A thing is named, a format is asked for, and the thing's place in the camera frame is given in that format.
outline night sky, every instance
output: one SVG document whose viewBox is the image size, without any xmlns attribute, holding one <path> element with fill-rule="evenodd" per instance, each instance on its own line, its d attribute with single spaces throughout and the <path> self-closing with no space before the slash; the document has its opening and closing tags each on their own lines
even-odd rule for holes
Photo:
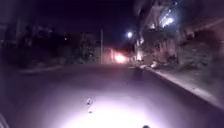
<svg viewBox="0 0 224 128">
<path fill-rule="evenodd" d="M 35 0 L 32 9 L 36 22 L 63 31 L 99 33 L 103 28 L 109 43 L 124 41 L 136 24 L 133 0 Z"/>
</svg>

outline illuminated road surface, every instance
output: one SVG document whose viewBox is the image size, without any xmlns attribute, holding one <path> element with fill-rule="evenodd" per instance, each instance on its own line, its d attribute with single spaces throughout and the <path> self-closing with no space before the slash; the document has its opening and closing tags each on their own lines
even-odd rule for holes
<svg viewBox="0 0 224 128">
<path fill-rule="evenodd" d="M 224 128 L 219 109 L 140 69 L 67 67 L 8 84 L 15 128 Z"/>
</svg>

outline utility pole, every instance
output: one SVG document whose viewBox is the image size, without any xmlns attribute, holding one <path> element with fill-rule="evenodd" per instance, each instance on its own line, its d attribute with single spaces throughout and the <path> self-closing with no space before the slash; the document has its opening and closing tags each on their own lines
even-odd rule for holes
<svg viewBox="0 0 224 128">
<path fill-rule="evenodd" d="M 101 56 L 101 63 L 103 63 L 103 29 L 100 31 L 100 43 L 101 43 L 101 49 L 100 49 L 100 56 Z"/>
</svg>

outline asphalt road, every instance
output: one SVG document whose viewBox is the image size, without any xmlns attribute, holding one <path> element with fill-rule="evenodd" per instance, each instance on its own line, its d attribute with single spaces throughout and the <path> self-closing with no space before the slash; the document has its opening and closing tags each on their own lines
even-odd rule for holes
<svg viewBox="0 0 224 128">
<path fill-rule="evenodd" d="M 224 128 L 224 114 L 155 74 L 66 67 L 7 79 L 13 128 Z"/>
</svg>

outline street light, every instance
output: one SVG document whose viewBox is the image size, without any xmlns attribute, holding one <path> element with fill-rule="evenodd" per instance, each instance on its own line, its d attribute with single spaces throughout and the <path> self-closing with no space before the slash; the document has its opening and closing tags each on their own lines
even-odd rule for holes
<svg viewBox="0 0 224 128">
<path fill-rule="evenodd" d="M 128 37 L 128 39 L 131 39 L 133 37 L 133 33 L 132 32 L 128 32 L 127 33 L 127 37 Z"/>
</svg>

